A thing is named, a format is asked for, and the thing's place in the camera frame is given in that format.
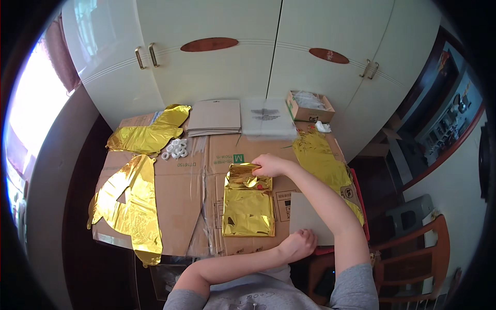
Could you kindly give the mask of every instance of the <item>chair backrest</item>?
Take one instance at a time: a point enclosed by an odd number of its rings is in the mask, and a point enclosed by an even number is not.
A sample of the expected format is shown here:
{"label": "chair backrest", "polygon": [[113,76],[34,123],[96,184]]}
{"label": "chair backrest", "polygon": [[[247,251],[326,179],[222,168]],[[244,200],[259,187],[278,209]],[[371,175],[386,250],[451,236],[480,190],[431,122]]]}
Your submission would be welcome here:
{"label": "chair backrest", "polygon": [[446,278],[449,263],[449,234],[446,219],[441,214],[422,228],[385,244],[372,247],[371,253],[386,248],[396,247],[407,241],[416,239],[426,232],[437,232],[437,243],[433,247],[423,248],[408,254],[381,260],[377,258],[374,266],[374,281],[379,293],[381,286],[402,286],[434,277],[434,287],[430,294],[415,296],[379,298],[380,302],[400,303],[435,299]]}

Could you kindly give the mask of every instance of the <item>wardrobe door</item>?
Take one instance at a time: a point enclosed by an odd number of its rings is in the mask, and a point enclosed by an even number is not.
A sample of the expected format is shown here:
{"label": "wardrobe door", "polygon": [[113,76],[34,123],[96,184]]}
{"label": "wardrobe door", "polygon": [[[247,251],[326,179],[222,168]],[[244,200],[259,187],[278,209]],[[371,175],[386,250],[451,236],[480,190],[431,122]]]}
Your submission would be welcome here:
{"label": "wardrobe door", "polygon": [[[144,41],[147,47],[154,43],[153,74],[164,101],[265,97],[280,7],[280,0],[137,0]],[[231,40],[183,47],[208,38]]]}
{"label": "wardrobe door", "polygon": [[[69,0],[62,8],[62,20],[79,77],[112,129],[122,119],[165,108],[133,0]],[[144,70],[135,55],[138,46]]]}
{"label": "wardrobe door", "polygon": [[377,73],[410,90],[431,53],[440,22],[441,12],[432,0],[396,0],[373,59],[379,64]]}
{"label": "wardrobe door", "polygon": [[[338,118],[350,103],[386,29],[394,0],[284,0],[269,84],[269,97],[289,90],[324,94]],[[339,53],[324,59],[311,48]]]}
{"label": "wardrobe door", "polygon": [[332,126],[347,161],[379,132],[412,88],[432,50],[440,20],[441,13],[430,0],[395,1],[367,77]]}

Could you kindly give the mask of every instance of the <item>deflated foil balloon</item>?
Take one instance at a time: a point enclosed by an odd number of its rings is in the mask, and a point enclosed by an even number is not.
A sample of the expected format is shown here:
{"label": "deflated foil balloon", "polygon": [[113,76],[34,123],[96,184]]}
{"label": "deflated foil balloon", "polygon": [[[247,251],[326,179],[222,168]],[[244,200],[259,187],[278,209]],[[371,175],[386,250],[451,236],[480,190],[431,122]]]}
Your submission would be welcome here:
{"label": "deflated foil balloon", "polygon": [[[162,254],[162,233],[155,204],[155,159],[135,156],[111,176],[90,202],[87,228],[102,217],[115,231],[131,236],[143,265],[156,265]],[[121,194],[126,203],[118,202]]]}
{"label": "deflated foil balloon", "polygon": [[260,166],[231,164],[224,183],[223,236],[275,235],[272,178],[255,177]]}
{"label": "deflated foil balloon", "polygon": [[190,109],[189,106],[169,105],[150,126],[117,128],[107,141],[107,147],[112,151],[158,154],[171,138],[183,133],[179,126],[187,119]]}
{"label": "deflated foil balloon", "polygon": [[[341,187],[352,183],[346,164],[334,158],[324,135],[315,129],[309,129],[308,133],[299,130],[298,135],[293,150],[300,165],[341,195]],[[344,201],[363,226],[364,216],[360,207],[346,199]]]}

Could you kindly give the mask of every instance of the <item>hand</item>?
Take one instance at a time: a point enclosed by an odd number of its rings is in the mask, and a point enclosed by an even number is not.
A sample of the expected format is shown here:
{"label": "hand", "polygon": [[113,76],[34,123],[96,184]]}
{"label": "hand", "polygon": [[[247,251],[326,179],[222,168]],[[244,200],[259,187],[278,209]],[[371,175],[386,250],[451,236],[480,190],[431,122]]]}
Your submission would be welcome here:
{"label": "hand", "polygon": [[277,177],[285,174],[287,168],[294,164],[292,161],[279,158],[272,154],[262,154],[253,159],[252,164],[262,166],[262,168],[253,170],[254,176]]}
{"label": "hand", "polygon": [[305,258],[317,247],[317,235],[310,229],[300,229],[290,234],[276,247],[284,257],[286,264]]}

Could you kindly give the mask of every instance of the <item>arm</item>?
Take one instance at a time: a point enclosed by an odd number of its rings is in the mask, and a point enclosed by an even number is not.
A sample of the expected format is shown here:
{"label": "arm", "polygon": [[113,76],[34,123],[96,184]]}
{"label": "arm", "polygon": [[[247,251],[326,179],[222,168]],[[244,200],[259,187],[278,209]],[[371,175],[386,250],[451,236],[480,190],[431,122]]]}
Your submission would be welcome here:
{"label": "arm", "polygon": [[311,231],[299,230],[267,251],[199,260],[186,268],[173,291],[192,290],[208,299],[210,285],[300,260],[312,254],[316,246],[317,238]]}
{"label": "arm", "polygon": [[355,265],[370,263],[369,246],[357,217],[343,198],[297,163],[265,154],[253,160],[253,175],[286,175],[307,197],[334,235],[336,277]]}

